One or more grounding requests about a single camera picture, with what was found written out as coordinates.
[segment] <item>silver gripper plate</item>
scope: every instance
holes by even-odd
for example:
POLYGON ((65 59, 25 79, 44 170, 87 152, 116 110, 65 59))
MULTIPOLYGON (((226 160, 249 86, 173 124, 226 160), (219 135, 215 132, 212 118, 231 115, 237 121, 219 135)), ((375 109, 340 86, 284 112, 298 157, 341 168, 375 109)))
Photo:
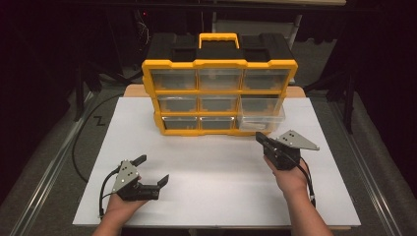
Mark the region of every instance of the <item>silver gripper plate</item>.
POLYGON ((290 130, 287 131, 285 134, 279 136, 276 139, 281 144, 291 147, 291 148, 300 148, 300 149, 313 149, 319 150, 320 148, 298 134, 297 132, 290 130))
POLYGON ((113 192, 119 191, 125 185, 129 184, 139 175, 136 167, 129 161, 123 160, 122 165, 120 166, 119 174, 116 177, 114 182, 113 192))

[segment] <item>hand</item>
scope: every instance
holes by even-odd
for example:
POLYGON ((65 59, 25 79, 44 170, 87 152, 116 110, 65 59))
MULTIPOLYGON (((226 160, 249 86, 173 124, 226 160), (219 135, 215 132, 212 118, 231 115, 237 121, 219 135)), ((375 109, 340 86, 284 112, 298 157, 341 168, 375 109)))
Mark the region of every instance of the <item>hand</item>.
MULTIPOLYGON (((300 169, 295 167, 291 170, 277 170, 266 156, 264 156, 264 160, 272 170, 276 183, 286 199, 300 193, 307 196, 307 180, 300 169)), ((308 173, 306 163, 303 160, 300 160, 300 166, 308 173)))
POLYGON ((137 209, 148 201, 123 201, 117 194, 112 194, 107 210, 93 235, 118 235, 119 230, 132 217, 137 209))

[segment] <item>white table surface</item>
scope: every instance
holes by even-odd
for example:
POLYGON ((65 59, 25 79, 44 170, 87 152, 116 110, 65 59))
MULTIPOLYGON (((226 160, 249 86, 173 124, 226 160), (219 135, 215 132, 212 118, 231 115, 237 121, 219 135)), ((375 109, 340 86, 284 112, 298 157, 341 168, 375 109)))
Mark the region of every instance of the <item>white table surface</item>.
MULTIPOLYGON (((317 209, 329 226, 360 221, 308 98, 286 98, 285 121, 270 137, 293 129, 320 147, 301 150, 310 165, 317 209)), ((119 98, 97 157, 75 225, 99 223, 98 196, 105 176, 123 159, 146 154, 138 166, 143 184, 169 174, 158 201, 141 207, 127 223, 137 227, 282 227, 290 220, 286 202, 263 160, 255 137, 162 136, 147 97, 119 98)), ((104 194, 110 193, 113 176, 104 194)), ((108 198, 103 201, 107 206, 108 198)))

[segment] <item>yellow storage organizer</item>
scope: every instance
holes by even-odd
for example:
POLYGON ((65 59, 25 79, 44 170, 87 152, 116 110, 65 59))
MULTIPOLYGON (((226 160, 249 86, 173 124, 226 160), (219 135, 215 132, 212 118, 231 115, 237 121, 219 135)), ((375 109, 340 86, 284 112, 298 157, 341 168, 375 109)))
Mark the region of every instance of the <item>yellow storage organizer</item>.
POLYGON ((162 135, 268 133, 297 71, 281 34, 156 33, 142 65, 162 135))

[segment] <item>metal rail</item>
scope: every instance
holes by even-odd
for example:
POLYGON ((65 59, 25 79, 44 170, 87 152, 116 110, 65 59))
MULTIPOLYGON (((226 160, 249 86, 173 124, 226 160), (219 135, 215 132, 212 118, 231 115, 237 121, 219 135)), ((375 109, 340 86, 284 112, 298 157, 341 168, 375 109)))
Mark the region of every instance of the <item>metal rail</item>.
POLYGON ((46 168, 45 173, 40 179, 35 191, 33 192, 30 200, 25 207, 24 212, 20 216, 19 220, 15 224, 10 235, 29 235, 30 229, 36 220, 37 215, 42 209, 43 204, 45 203, 49 192, 51 191, 61 169, 67 159, 67 152, 74 143, 74 137, 80 131, 80 128, 86 122, 86 119, 89 113, 92 110, 92 105, 97 99, 96 95, 93 95, 90 92, 85 99, 86 110, 80 120, 76 122, 71 128, 67 138, 65 139, 63 145, 60 147, 55 158, 51 161, 49 166, 46 168))
POLYGON ((365 188, 368 191, 368 194, 371 198, 372 203, 374 204, 375 210, 377 211, 378 216, 380 217, 381 223, 384 226, 384 229, 388 236, 400 236, 401 231, 398 228, 398 225, 395 222, 395 219, 389 209, 387 200, 382 193, 381 189, 378 187, 377 182, 374 179, 360 149, 358 148, 355 140, 352 135, 350 135, 342 122, 342 113, 335 102, 329 103, 331 112, 336 116, 336 121, 340 126, 341 130, 346 137, 350 148, 353 151, 354 161, 358 168, 360 177, 362 178, 365 188))
POLYGON ((105 7, 105 8, 134 8, 145 10, 184 10, 198 12, 257 12, 257 13, 295 13, 295 14, 370 14, 379 12, 378 7, 352 8, 348 6, 319 6, 319 5, 296 5, 296 4, 268 4, 268 3, 167 3, 167 2, 136 2, 136 1, 111 1, 111 0, 62 0, 56 2, 59 5, 79 7, 105 7))

